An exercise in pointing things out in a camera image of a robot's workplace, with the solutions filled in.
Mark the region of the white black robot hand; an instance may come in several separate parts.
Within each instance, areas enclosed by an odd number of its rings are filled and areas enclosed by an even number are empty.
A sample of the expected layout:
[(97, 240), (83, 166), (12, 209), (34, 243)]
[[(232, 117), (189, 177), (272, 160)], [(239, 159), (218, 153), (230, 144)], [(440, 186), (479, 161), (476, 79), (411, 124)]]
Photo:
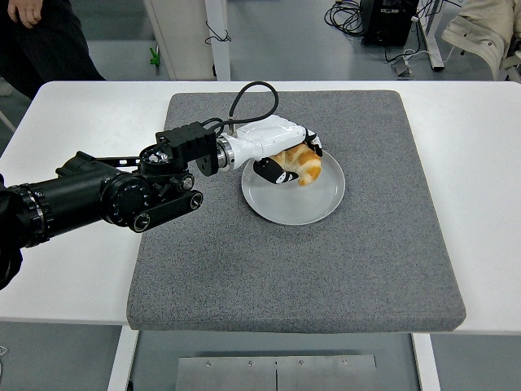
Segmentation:
[(315, 182), (322, 172), (322, 144), (311, 130), (280, 116), (244, 125), (236, 135), (225, 135), (224, 169), (237, 169), (253, 161), (254, 173), (273, 184), (296, 180), (301, 186)]

